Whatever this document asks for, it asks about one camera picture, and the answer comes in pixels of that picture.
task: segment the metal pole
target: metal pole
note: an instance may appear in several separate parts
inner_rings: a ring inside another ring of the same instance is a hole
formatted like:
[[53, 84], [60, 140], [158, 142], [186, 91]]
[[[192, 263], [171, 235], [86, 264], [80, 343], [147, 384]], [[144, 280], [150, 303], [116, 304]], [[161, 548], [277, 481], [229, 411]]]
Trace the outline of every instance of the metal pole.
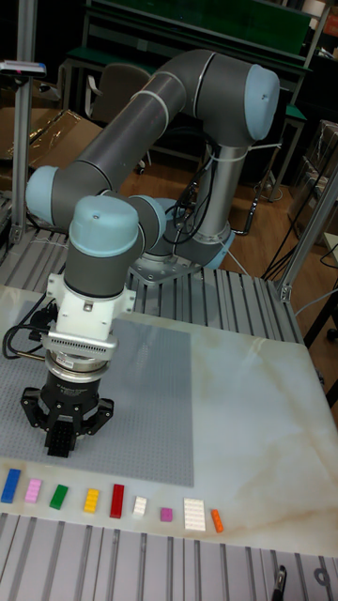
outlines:
[[[20, 0], [17, 60], [34, 61], [38, 0]], [[25, 229], [24, 193], [28, 172], [28, 147], [32, 104], [32, 78], [15, 95], [12, 226], [9, 239], [18, 244]]]
[[281, 301], [290, 300], [291, 287], [308, 253], [310, 253], [313, 245], [315, 244], [316, 237], [324, 226], [325, 221], [328, 219], [330, 210], [332, 209], [337, 196], [338, 164], [334, 168], [329, 182], [322, 193], [320, 201], [318, 202], [315, 212], [300, 238], [296, 251], [292, 255], [292, 259], [284, 271], [282, 279], [277, 284], [278, 296]]
[[[305, 62], [304, 62], [304, 67], [306, 69], [310, 65], [311, 59], [312, 59], [312, 57], [314, 55], [315, 47], [316, 47], [316, 45], [318, 43], [318, 40], [320, 38], [320, 35], [321, 35], [323, 29], [324, 29], [324, 25], [326, 23], [326, 20], [328, 18], [329, 13], [330, 13], [330, 4], [327, 4], [325, 6], [324, 10], [323, 10], [322, 16], [320, 17], [320, 21], [319, 21], [319, 23], [317, 25], [317, 29], [315, 30], [314, 37], [313, 37], [313, 40], [312, 40], [312, 43], [311, 43], [311, 46], [310, 46], [310, 50], [309, 50], [309, 52], [308, 52], [308, 54], [306, 56]], [[299, 80], [299, 82], [297, 83], [296, 89], [295, 89], [295, 91], [293, 93], [293, 97], [291, 99], [291, 104], [295, 104], [297, 96], [298, 96], [298, 94], [300, 92], [300, 88], [301, 88], [301, 85], [302, 85], [303, 81], [304, 81], [304, 77], [301, 77], [300, 80]]]

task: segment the metal bracket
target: metal bracket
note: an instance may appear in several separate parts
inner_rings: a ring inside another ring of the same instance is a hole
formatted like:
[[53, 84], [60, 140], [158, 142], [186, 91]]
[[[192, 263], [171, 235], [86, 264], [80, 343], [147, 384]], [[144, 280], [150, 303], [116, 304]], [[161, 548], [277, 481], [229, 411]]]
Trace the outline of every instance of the metal bracket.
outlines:
[[20, 227], [19, 225], [11, 226], [10, 232], [9, 232], [9, 242], [11, 244], [19, 244], [22, 237], [23, 237], [23, 227]]
[[140, 282], [146, 285], [159, 285], [168, 280], [174, 280], [188, 273], [196, 273], [201, 269], [197, 263], [179, 256], [172, 256], [166, 260], [152, 260], [144, 256], [131, 265], [131, 273]]
[[292, 285], [284, 285], [281, 290], [281, 301], [291, 302]]

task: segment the marble surface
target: marble surface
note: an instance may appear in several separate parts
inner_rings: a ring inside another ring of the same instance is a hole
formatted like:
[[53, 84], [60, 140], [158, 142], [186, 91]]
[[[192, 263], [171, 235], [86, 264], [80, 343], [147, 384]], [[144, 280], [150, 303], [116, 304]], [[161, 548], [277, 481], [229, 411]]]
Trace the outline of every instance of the marble surface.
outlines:
[[[0, 288], [0, 331], [36, 297]], [[338, 434], [307, 349], [157, 317], [128, 319], [191, 335], [194, 487], [4, 459], [1, 482], [9, 467], [23, 470], [11, 511], [338, 557]], [[36, 506], [23, 503], [29, 478], [44, 481]], [[120, 520], [108, 517], [115, 482], [126, 486]], [[48, 507], [55, 484], [68, 485], [70, 493], [57, 516]], [[82, 511], [89, 487], [101, 491], [93, 516]], [[141, 519], [132, 515], [136, 495], [148, 498]], [[184, 497], [204, 500], [206, 532], [184, 531]], [[170, 524], [161, 522], [161, 507], [173, 508]], [[212, 523], [214, 508], [222, 534]]]

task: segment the wooden floor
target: wooden floor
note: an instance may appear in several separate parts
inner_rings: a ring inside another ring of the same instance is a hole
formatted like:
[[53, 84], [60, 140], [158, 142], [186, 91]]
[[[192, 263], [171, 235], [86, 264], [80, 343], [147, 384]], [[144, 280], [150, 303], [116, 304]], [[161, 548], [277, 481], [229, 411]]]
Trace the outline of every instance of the wooden floor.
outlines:
[[[121, 192], [127, 195], [145, 193], [153, 197], [177, 199], [179, 193], [190, 181], [196, 164], [168, 159], [155, 153], [153, 153], [152, 159], [153, 165], [147, 167], [142, 176], [133, 173], [128, 177]], [[254, 192], [251, 188], [238, 187], [229, 218], [232, 227], [241, 229], [244, 226], [246, 213], [253, 197]], [[250, 275], [260, 277], [277, 250], [290, 224], [287, 216], [290, 202], [291, 196], [285, 187], [283, 187], [283, 198], [280, 201], [271, 204], [262, 200], [257, 207], [249, 236], [245, 238], [236, 236], [231, 252]], [[296, 235], [292, 233], [287, 240], [283, 254], [291, 249], [297, 241]], [[320, 256], [325, 252], [322, 247], [315, 246], [308, 255], [292, 291], [291, 303], [295, 312], [307, 302], [332, 289], [338, 277], [338, 270], [327, 268], [319, 262]], [[224, 259], [222, 268], [240, 271], [229, 255]], [[312, 305], [299, 315], [298, 321], [302, 335], [308, 331], [324, 302], [323, 300]], [[329, 327], [333, 327], [332, 322], [328, 322], [328, 327], [320, 333], [310, 349], [315, 367], [324, 376], [325, 391], [338, 377], [338, 343], [330, 343], [327, 340], [326, 331]], [[338, 408], [335, 417], [338, 423]]]

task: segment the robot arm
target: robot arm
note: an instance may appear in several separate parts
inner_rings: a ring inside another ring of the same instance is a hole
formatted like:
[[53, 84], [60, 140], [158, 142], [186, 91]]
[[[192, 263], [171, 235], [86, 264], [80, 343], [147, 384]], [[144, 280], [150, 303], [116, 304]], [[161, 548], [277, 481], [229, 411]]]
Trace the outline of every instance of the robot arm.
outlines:
[[[47, 383], [41, 391], [26, 389], [22, 401], [30, 423], [47, 432], [51, 454], [67, 456], [77, 436], [94, 434], [112, 417], [114, 403], [100, 399], [98, 387], [117, 346], [113, 319], [132, 310], [127, 271], [144, 251], [165, 254], [162, 235], [171, 236], [161, 206], [147, 196], [124, 198], [120, 185], [178, 111], [202, 119], [221, 153], [203, 228], [184, 245], [184, 256], [205, 265], [196, 257], [214, 257], [223, 247], [245, 153], [267, 135], [278, 94], [271, 71], [209, 51], [186, 53], [157, 71], [67, 169], [41, 167], [29, 180], [31, 212], [69, 231], [64, 276], [51, 275], [47, 289], [58, 307], [43, 339]], [[197, 209], [209, 177], [201, 181]], [[62, 437], [66, 451], [56, 443]]]

